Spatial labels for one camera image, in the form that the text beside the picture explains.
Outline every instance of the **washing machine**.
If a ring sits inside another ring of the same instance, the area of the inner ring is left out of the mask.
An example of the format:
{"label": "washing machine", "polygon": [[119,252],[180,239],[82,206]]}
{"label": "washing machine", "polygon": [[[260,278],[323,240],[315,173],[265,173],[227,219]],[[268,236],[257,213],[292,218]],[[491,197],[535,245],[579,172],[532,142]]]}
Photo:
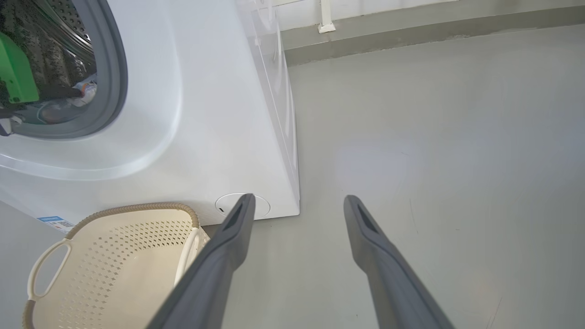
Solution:
{"label": "washing machine", "polygon": [[256,195],[255,219],[299,214],[294,104],[270,4],[8,0],[2,15],[39,99],[2,100],[0,200],[71,224],[162,201],[219,224],[243,193]]}

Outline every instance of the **concrete floor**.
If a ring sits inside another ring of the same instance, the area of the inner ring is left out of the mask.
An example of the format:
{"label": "concrete floor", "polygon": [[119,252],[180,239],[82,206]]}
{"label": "concrete floor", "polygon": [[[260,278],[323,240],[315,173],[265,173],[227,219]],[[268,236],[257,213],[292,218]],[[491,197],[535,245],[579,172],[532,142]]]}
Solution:
{"label": "concrete floor", "polygon": [[457,328],[585,327],[585,26],[290,70],[301,215],[256,221],[224,329],[377,328],[359,196]]}

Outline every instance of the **plastic laundry basket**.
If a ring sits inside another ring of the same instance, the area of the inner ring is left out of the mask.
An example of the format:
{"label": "plastic laundry basket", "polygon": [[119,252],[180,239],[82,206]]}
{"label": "plastic laundry basket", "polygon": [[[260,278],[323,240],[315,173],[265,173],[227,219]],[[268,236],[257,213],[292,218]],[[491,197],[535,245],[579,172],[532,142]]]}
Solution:
{"label": "plastic laundry basket", "polygon": [[[207,241],[195,211],[184,204],[139,204],[93,214],[35,263],[23,326],[144,328]],[[41,264],[60,246],[67,254],[47,290],[37,294]]]}

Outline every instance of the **washing machine door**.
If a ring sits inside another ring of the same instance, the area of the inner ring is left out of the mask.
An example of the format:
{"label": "washing machine door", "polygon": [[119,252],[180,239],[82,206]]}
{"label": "washing machine door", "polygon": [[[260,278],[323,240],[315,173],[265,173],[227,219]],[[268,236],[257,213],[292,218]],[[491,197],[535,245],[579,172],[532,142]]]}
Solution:
{"label": "washing machine door", "polygon": [[2,111],[12,114],[3,135],[79,138],[118,116],[128,72],[107,1],[7,0],[1,15],[1,32],[26,55],[39,96],[24,102],[6,92],[13,78],[0,77]]}
{"label": "washing machine door", "polygon": [[[165,19],[167,6],[157,0],[141,4],[6,2],[3,33],[29,58],[40,99],[2,103],[17,107],[22,123],[13,122],[13,134],[0,137],[0,192],[14,195],[4,182],[17,179],[18,186],[52,184],[39,177],[115,179],[164,152],[180,115],[174,32]],[[95,88],[93,95],[89,88]],[[84,95],[67,94],[77,91]]]}

